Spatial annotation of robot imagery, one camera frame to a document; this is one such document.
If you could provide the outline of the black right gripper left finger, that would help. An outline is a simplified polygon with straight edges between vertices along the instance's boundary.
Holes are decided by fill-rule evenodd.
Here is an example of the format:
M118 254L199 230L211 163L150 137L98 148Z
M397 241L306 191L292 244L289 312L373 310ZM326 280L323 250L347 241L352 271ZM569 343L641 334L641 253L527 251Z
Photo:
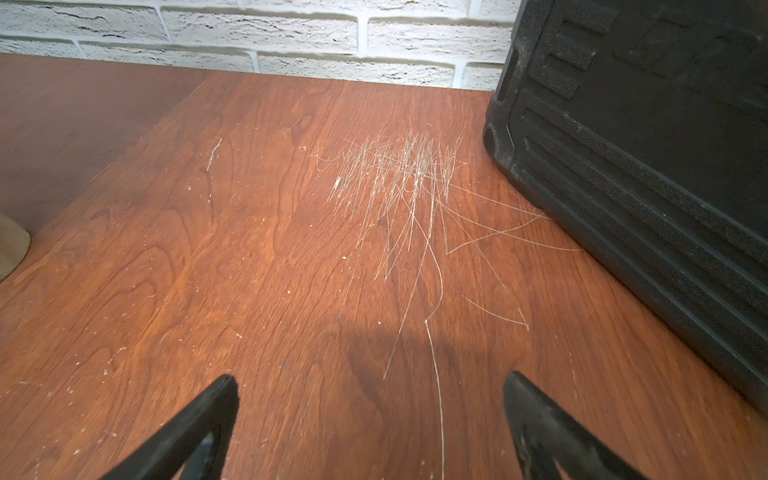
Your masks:
M219 479L239 409L238 384L221 375L105 479Z

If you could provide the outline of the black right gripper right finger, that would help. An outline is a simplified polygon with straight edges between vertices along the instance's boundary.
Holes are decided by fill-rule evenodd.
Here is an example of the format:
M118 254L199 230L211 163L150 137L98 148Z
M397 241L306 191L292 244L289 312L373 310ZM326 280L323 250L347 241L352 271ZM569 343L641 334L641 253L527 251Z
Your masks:
M507 375L503 404L525 479L642 479L519 371Z

